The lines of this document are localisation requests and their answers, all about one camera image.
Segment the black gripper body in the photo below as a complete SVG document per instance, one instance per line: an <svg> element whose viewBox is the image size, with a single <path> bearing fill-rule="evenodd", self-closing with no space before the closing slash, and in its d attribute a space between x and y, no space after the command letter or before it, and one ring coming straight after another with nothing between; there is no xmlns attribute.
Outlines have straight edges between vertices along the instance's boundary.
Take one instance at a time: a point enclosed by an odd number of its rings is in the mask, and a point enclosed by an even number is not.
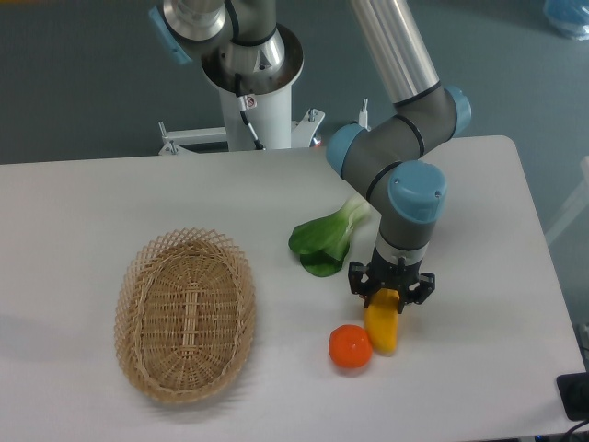
<svg viewBox="0 0 589 442"><path fill-rule="evenodd" d="M368 264L366 294L382 288L397 290L400 295L413 294L420 287L420 267L424 248L401 250L389 246L375 247Z"/></svg>

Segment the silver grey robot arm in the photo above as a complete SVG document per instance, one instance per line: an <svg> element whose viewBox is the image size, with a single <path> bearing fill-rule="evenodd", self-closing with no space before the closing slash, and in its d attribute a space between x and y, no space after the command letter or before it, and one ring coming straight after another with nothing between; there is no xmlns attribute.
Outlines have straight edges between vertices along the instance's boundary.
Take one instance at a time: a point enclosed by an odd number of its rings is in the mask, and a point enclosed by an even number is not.
<svg viewBox="0 0 589 442"><path fill-rule="evenodd" d="M400 307L420 304L435 288L421 264L447 188L422 158L468 126L471 108L441 85L406 2L354 1L352 11L395 112L374 128L341 127L327 147L332 168L381 216L370 262L349 266L350 288L366 304L382 289L395 290ZM161 1L149 17L179 64L201 62L224 116L218 130L163 132L166 147L219 137L232 151L295 145L303 126L291 119L291 88L304 56L273 1Z"/></svg>

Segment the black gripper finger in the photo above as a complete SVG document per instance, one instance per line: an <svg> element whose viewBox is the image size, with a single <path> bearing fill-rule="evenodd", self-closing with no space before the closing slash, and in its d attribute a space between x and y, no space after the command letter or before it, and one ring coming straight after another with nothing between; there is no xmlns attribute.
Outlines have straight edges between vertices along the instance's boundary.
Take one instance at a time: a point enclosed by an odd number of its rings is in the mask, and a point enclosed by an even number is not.
<svg viewBox="0 0 589 442"><path fill-rule="evenodd" d="M380 290L381 282L373 275L370 266L360 262L350 262L348 267L350 290L363 300L363 307L368 308L373 296Z"/></svg>
<svg viewBox="0 0 589 442"><path fill-rule="evenodd" d="M434 290L434 273L406 275L398 285L398 314L403 312L406 305L422 304Z"/></svg>

